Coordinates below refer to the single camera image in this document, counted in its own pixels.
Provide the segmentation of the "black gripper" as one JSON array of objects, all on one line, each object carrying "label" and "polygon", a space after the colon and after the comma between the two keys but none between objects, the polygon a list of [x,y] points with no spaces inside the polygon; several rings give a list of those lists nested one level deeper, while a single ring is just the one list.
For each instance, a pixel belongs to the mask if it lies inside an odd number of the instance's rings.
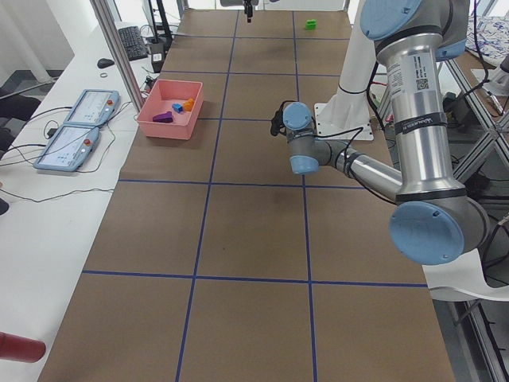
[{"label": "black gripper", "polygon": [[283,123],[283,111],[287,103],[289,103],[289,100],[282,101],[279,108],[274,113],[274,117],[270,121],[271,122],[270,134],[272,136],[278,135],[286,136],[286,126]]},{"label": "black gripper", "polygon": [[243,0],[243,8],[244,8],[244,11],[246,12],[247,22],[251,23],[252,18],[253,18],[253,10],[254,10],[252,1],[251,0]]}]

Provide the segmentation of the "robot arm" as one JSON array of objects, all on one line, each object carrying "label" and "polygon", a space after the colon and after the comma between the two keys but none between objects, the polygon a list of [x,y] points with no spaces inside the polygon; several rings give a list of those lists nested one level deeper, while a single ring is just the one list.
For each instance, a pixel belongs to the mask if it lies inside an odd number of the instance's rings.
[{"label": "robot arm", "polygon": [[464,51],[468,11],[466,1],[366,1],[359,8],[356,27],[387,69],[398,169],[352,147],[360,125],[319,134],[303,103],[282,102],[271,121],[271,134],[286,137],[295,174],[331,166],[394,204],[395,247],[426,266],[450,263],[488,235],[486,212],[453,176],[437,78],[437,63]]},{"label": "robot arm", "polygon": [[252,22],[255,6],[259,3],[259,0],[220,0],[223,7],[242,6],[248,23]]}]

